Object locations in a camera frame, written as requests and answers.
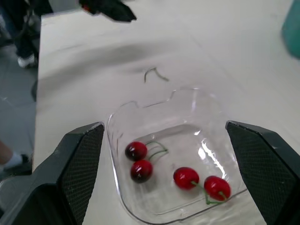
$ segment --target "black object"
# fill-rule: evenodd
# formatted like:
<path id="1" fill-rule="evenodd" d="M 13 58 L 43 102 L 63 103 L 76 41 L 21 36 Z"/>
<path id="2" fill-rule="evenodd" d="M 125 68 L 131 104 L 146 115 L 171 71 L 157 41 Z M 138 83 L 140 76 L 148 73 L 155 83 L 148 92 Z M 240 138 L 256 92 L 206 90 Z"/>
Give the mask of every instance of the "black object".
<path id="1" fill-rule="evenodd" d="M 67 133 L 32 175 L 3 184 L 8 187 L 1 197 L 7 201 L 0 202 L 0 224 L 81 225 L 96 180 L 103 132 L 103 124 L 94 123 Z"/>
<path id="2" fill-rule="evenodd" d="M 300 224 L 300 156 L 274 131 L 228 121 L 242 178 L 268 225 Z"/>
<path id="3" fill-rule="evenodd" d="M 102 13 L 120 22 L 136 20 L 131 9 L 120 0 L 79 0 L 79 4 L 93 15 Z"/>

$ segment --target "person's leg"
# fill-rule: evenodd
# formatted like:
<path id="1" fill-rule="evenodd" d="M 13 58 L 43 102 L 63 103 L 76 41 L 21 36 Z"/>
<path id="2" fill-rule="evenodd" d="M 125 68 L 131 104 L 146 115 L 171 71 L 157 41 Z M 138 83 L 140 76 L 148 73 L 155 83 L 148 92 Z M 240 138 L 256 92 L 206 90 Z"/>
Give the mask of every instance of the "person's leg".
<path id="1" fill-rule="evenodd" d="M 0 141 L 0 165 L 4 169 L 10 169 L 23 164 L 23 156 L 13 152 L 8 146 Z"/>
<path id="2" fill-rule="evenodd" d="M 41 17 L 45 14 L 53 13 L 52 7 L 48 0 L 29 0 L 30 5 L 34 6 L 34 13 Z"/>
<path id="3" fill-rule="evenodd" d="M 0 141 L 0 165 L 6 164 L 13 156 L 12 150 Z"/>
<path id="4" fill-rule="evenodd" d="M 21 10 L 22 4 L 20 3 L 20 0 L 4 0 L 2 4 L 3 6 L 0 5 L 0 14 L 3 17 L 6 29 L 10 36 L 15 38 L 22 30 L 24 23 Z M 17 48 L 17 54 L 23 59 L 26 59 L 33 54 L 30 45 L 24 38 L 15 39 L 14 43 Z"/>

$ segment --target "transparent box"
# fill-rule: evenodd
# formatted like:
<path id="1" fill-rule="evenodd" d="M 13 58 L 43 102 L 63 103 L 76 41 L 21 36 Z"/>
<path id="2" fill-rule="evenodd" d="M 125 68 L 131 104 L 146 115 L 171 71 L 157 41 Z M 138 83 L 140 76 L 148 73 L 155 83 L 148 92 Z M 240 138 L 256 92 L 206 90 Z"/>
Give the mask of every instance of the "transparent box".
<path id="1" fill-rule="evenodd" d="M 175 90 L 166 101 L 145 107 L 132 101 L 112 114 L 107 124 L 112 164 L 128 213 L 147 224 L 170 224 L 205 216 L 222 205 L 229 210 L 231 204 L 207 205 L 200 188 L 184 191 L 173 181 L 174 171 L 187 166 L 197 171 L 202 186 L 211 175 L 225 179 L 232 191 L 228 203 L 246 190 L 225 129 L 227 120 L 213 95 L 201 89 Z M 132 141 L 156 141 L 169 150 L 151 159 L 153 175 L 143 184 L 130 177 L 133 162 L 126 158 L 125 148 Z M 155 144 L 147 147 L 147 157 L 158 150 Z"/>

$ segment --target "green stem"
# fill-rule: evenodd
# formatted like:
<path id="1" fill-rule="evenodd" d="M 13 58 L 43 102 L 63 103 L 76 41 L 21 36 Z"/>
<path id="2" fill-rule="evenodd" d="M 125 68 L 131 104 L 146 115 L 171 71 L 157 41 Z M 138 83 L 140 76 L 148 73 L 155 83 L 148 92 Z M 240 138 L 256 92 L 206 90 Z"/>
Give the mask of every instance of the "green stem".
<path id="1" fill-rule="evenodd" d="M 191 183 L 194 184 L 195 186 L 200 187 L 203 190 L 204 195 L 205 195 L 205 201 L 206 201 L 207 205 L 209 205 L 209 204 L 222 204 L 227 200 L 224 193 L 222 191 L 220 191 L 219 194 L 224 197 L 224 201 L 222 201 L 222 202 L 211 202 L 210 200 L 208 200 L 208 196 L 209 196 L 208 193 L 206 192 L 206 190 L 200 184 L 196 183 L 195 181 L 192 181 Z"/>
<path id="2" fill-rule="evenodd" d="M 168 151 L 168 149 L 167 149 L 163 144 L 161 144 L 161 143 L 159 143 L 159 142 L 156 142 L 156 141 L 148 142 L 148 143 L 146 143 L 145 145 L 151 144 L 151 143 L 155 143 L 155 144 L 160 145 L 160 146 L 163 148 L 163 150 L 158 151 L 158 152 L 155 152 L 152 156 L 149 157 L 149 159 L 148 159 L 149 161 L 150 161 L 150 159 L 151 159 L 153 156 L 155 156 L 156 154 L 162 153 L 162 152 L 167 152 L 167 151 Z"/>
<path id="3" fill-rule="evenodd" d="M 168 151 L 168 149 L 166 149 L 166 150 L 161 150 L 161 151 L 158 151 L 158 152 L 155 152 L 152 156 L 150 156 L 149 157 L 149 161 L 150 161 L 150 159 L 153 157 L 153 156 L 155 156 L 156 154 L 158 154 L 158 153 L 161 153 L 161 152 L 167 152 Z"/>
<path id="4" fill-rule="evenodd" d="M 161 143 L 159 143 L 159 142 L 156 142 L 156 141 L 148 142 L 148 143 L 146 143 L 145 145 L 147 146 L 148 144 L 151 144 L 151 143 L 158 144 L 158 145 L 160 145 L 160 146 L 163 148 L 164 151 L 168 151 L 168 149 L 167 149 L 163 144 L 161 144 Z"/>
<path id="5" fill-rule="evenodd" d="M 225 196 L 225 194 L 222 191 L 219 191 L 219 195 L 221 195 L 224 198 L 223 201 L 227 200 L 227 197 Z"/>

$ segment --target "cherry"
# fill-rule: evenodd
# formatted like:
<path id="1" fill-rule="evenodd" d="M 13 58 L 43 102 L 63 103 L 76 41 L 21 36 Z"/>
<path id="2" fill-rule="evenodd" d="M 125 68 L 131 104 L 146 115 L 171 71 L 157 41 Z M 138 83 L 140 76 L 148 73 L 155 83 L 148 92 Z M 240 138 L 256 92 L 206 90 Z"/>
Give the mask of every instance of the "cherry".
<path id="1" fill-rule="evenodd" d="M 173 179 L 175 184 L 184 190 L 190 190 L 199 183 L 199 175 L 195 170 L 189 167 L 181 167 L 174 172 Z"/>
<path id="2" fill-rule="evenodd" d="M 231 189 L 227 181 L 216 176 L 206 178 L 204 189 L 211 198 L 218 201 L 227 200 L 231 194 Z"/>
<path id="3" fill-rule="evenodd" d="M 141 160 L 147 155 L 147 147 L 141 142 L 131 142 L 125 149 L 125 155 L 132 161 Z"/>
<path id="4" fill-rule="evenodd" d="M 139 184 L 144 183 L 149 180 L 152 175 L 152 171 L 153 166 L 151 162 L 144 159 L 136 161 L 133 163 L 130 170 L 131 179 Z"/>

